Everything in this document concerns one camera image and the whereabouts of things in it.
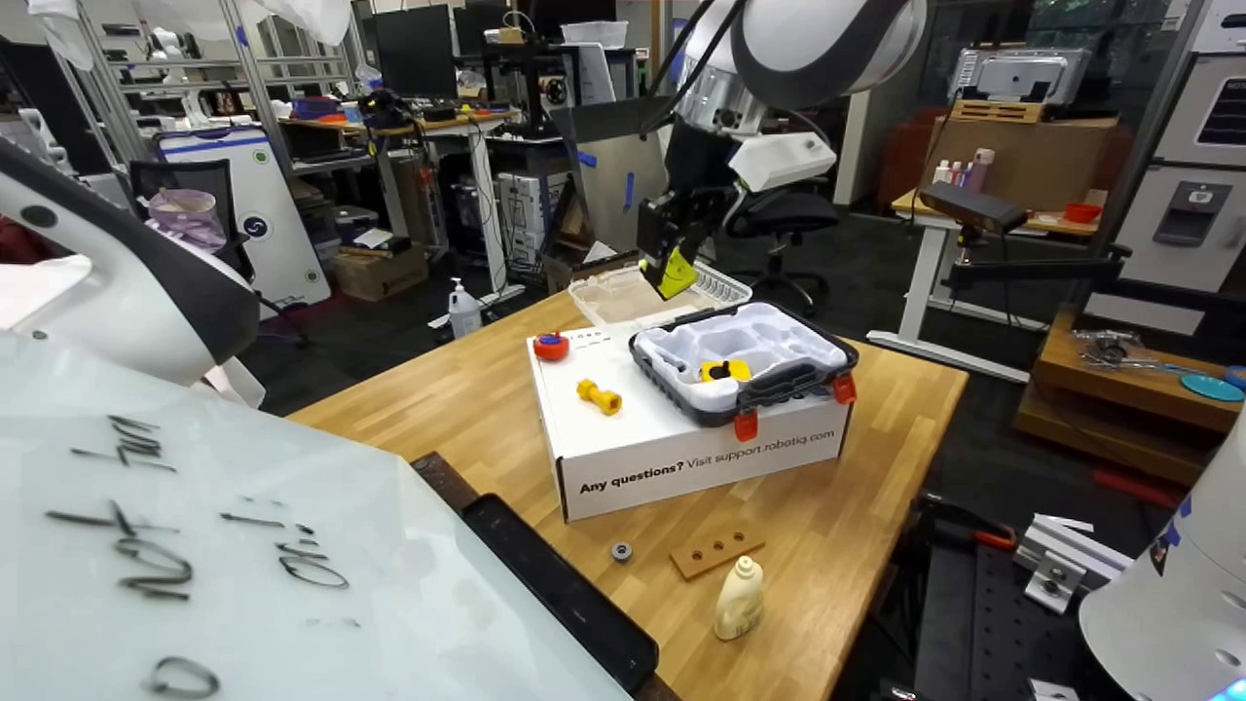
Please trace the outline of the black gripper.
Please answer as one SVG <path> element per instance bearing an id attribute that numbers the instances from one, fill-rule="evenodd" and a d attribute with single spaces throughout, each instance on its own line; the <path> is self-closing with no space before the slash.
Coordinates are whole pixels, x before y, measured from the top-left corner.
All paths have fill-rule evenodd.
<path id="1" fill-rule="evenodd" d="M 639 273 L 664 297 L 664 254 L 725 269 L 721 239 L 733 206 L 733 137 L 702 133 L 686 120 L 669 128 L 664 190 L 641 203 L 639 214 Z"/>

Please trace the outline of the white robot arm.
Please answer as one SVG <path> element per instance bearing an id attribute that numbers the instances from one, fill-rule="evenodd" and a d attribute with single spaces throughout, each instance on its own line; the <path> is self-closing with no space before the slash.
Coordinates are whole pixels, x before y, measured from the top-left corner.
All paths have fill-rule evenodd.
<path id="1" fill-rule="evenodd" d="M 669 95 L 633 133 L 669 133 L 669 189 L 639 214 L 639 273 L 686 291 L 702 245 L 752 201 L 815 185 L 837 151 L 816 128 L 767 128 L 891 81 L 918 51 L 925 0 L 702 0 Z"/>

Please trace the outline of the white robot base right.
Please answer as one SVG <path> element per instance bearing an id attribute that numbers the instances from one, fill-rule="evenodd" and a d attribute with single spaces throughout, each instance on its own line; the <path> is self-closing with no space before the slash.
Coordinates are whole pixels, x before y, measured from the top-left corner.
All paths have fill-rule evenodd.
<path id="1" fill-rule="evenodd" d="M 1246 701 L 1246 417 L 1077 630 L 1131 701 Z"/>

